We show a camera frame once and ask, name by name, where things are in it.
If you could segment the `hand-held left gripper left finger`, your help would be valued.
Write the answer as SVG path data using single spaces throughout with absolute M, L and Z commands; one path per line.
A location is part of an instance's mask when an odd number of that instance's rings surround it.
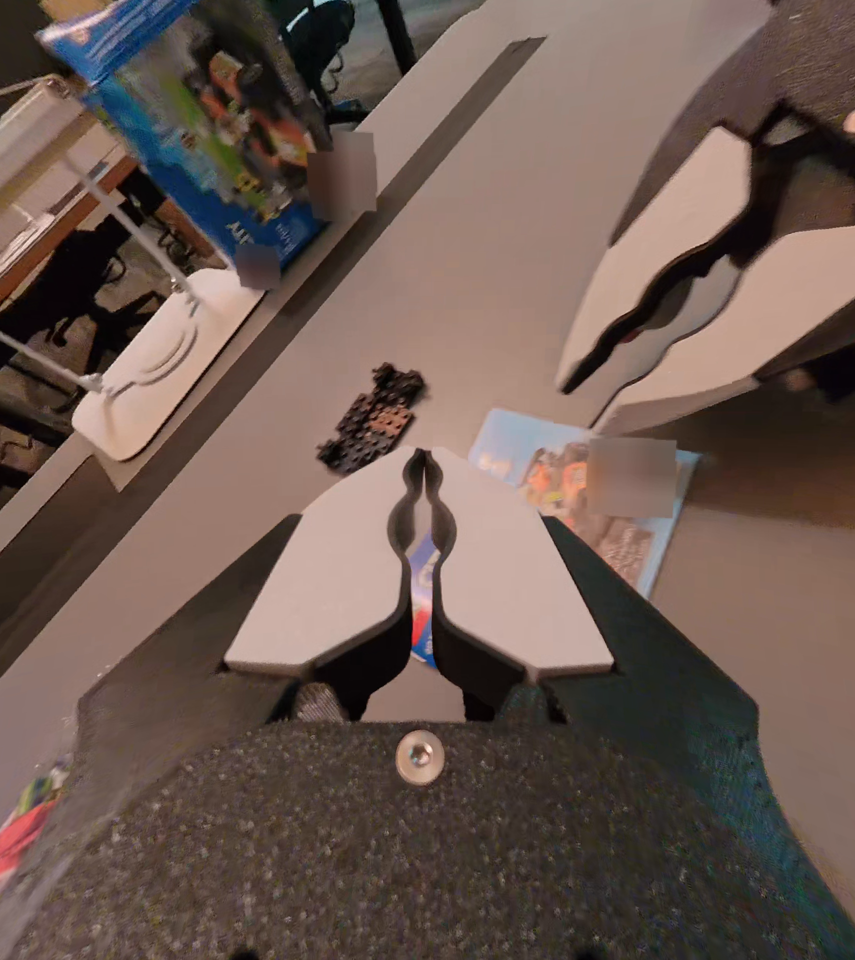
M 226 652 L 238 672 L 306 676 L 410 600 L 413 448 L 336 482 L 302 512 Z

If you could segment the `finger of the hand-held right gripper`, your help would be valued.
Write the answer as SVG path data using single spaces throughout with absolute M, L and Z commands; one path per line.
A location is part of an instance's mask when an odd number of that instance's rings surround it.
M 569 330 L 555 385 L 572 394 L 653 320 L 681 309 L 745 217 L 756 147 L 714 127 L 600 259 Z
M 741 276 L 719 310 L 622 388 L 592 427 L 622 436 L 754 390 L 755 374 L 855 299 L 855 226 L 788 234 Z

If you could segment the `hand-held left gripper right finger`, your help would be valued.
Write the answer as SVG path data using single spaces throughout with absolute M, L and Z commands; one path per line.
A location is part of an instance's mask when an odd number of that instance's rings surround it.
M 428 454 L 433 655 L 447 679 L 607 674 L 614 656 L 517 491 L 443 447 Z

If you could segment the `lego instruction booklet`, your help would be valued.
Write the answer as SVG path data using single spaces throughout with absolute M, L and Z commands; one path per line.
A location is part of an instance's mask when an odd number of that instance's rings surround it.
M 563 522 L 638 594 L 649 599 L 700 455 L 678 449 L 671 518 L 603 517 L 589 512 L 586 431 L 502 409 L 487 414 L 469 462 L 518 490 L 544 516 Z

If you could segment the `clear bag of lego pieces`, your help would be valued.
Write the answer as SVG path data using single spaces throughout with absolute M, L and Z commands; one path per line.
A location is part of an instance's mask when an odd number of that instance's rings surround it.
M 0 896 L 22 866 L 26 854 L 38 841 L 59 803 L 73 765 L 69 753 L 57 757 L 51 767 L 35 776 L 19 793 L 0 826 Z

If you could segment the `blue lego set box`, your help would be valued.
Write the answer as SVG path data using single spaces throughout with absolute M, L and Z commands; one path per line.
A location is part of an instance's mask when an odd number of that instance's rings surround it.
M 376 208 L 364 110 L 323 75 L 352 2 L 126 1 L 36 34 L 85 103 L 236 270 L 276 289 L 326 224 Z

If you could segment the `black lego chassis piece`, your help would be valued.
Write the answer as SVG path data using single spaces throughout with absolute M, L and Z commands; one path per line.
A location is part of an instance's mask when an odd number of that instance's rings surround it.
M 315 458 L 339 476 L 353 474 L 395 450 L 414 420 L 427 388 L 421 372 L 383 363 L 372 370 L 372 388 L 358 395 L 316 449 Z

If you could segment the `black office chair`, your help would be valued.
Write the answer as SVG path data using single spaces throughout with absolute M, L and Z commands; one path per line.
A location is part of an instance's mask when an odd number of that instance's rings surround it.
M 43 332 L 46 342 L 67 344 L 67 330 L 79 318 L 98 322 L 108 312 L 97 303 L 112 262 L 129 233 L 115 219 L 93 230 L 74 230 L 51 254 L 26 290 L 0 308 L 0 330 L 19 342 Z

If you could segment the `wooden desk black frame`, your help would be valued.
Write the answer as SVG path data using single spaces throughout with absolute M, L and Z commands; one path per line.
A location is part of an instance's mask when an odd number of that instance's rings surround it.
M 120 144 L 94 132 L 0 181 L 0 305 L 98 208 L 76 171 L 109 194 L 136 169 Z

